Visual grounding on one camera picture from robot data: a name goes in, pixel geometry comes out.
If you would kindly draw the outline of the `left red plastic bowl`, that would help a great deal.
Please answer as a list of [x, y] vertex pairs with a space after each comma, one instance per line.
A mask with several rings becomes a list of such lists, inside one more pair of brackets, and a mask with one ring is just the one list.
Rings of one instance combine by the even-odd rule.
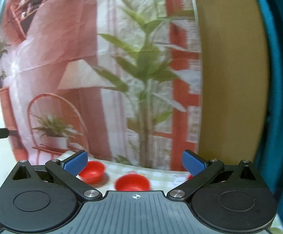
[[96, 184], [102, 181], [105, 165], [98, 161], [88, 161], [86, 167], [80, 172], [79, 177], [87, 184]]

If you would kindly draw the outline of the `middle red plastic bowl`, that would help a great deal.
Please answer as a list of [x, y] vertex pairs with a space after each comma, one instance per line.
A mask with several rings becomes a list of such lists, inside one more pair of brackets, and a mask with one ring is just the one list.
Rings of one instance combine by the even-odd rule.
[[150, 181], [139, 174], [126, 174], [117, 179], [115, 189], [117, 191], [149, 191]]

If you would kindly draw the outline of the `printed room scene backdrop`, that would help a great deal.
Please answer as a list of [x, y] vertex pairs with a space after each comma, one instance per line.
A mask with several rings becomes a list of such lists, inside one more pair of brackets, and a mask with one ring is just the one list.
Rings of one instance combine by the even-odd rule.
[[196, 151], [202, 59], [195, 0], [6, 0], [0, 98], [16, 159], [65, 151], [182, 170]]

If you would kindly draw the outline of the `olive wooden panel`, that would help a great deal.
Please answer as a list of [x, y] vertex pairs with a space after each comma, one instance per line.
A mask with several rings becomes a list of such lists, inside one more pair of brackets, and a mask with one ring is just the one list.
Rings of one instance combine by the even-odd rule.
[[256, 0], [196, 0], [203, 93], [199, 154], [226, 164], [255, 156], [269, 88], [269, 60]]

